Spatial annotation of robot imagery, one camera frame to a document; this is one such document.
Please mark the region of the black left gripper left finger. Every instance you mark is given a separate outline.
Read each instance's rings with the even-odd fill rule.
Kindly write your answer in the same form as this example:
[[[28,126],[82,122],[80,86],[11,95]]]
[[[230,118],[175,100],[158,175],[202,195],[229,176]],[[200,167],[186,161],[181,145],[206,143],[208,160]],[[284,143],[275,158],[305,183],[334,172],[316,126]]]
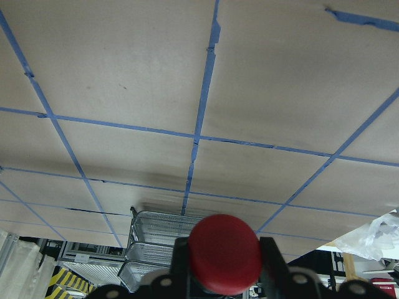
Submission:
[[[187,237],[175,240],[169,272],[156,274],[143,288],[144,298],[195,298]]]

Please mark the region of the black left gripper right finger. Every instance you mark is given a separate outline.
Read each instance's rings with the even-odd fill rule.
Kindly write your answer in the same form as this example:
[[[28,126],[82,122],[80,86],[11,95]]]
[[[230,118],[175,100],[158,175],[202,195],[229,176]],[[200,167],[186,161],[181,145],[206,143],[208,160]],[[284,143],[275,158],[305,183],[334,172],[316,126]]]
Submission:
[[[313,271],[286,264],[272,237],[262,237],[260,281],[267,298],[320,298],[320,279]]]

